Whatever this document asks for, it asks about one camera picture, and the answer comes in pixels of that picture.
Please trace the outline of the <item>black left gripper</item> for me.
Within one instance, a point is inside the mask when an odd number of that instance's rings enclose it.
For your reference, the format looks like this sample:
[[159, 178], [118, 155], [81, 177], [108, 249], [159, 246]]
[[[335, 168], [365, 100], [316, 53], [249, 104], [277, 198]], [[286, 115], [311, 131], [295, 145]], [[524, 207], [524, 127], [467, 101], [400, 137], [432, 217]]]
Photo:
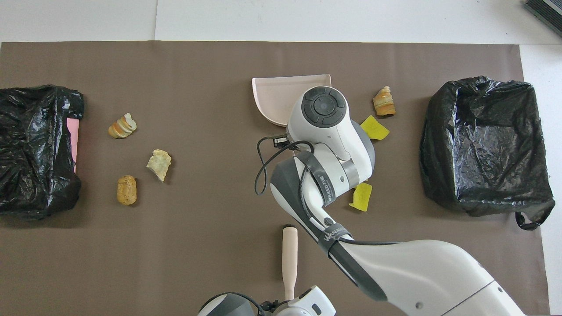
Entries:
[[263, 314], [278, 314], [286, 307], [286, 302], [280, 302], [279, 300], [275, 300], [274, 302], [265, 301], [259, 305]]

